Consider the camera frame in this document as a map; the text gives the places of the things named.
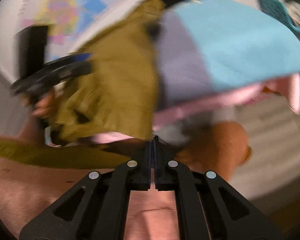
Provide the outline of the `person's left hand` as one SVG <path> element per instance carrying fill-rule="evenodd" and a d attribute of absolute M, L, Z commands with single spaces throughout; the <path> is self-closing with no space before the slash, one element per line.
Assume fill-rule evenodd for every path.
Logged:
<path fill-rule="evenodd" d="M 29 119 L 36 120 L 36 118 L 49 118 L 55 113 L 57 105 L 56 91 L 52 87 L 37 103 L 34 104 L 34 110 L 30 113 Z"/>

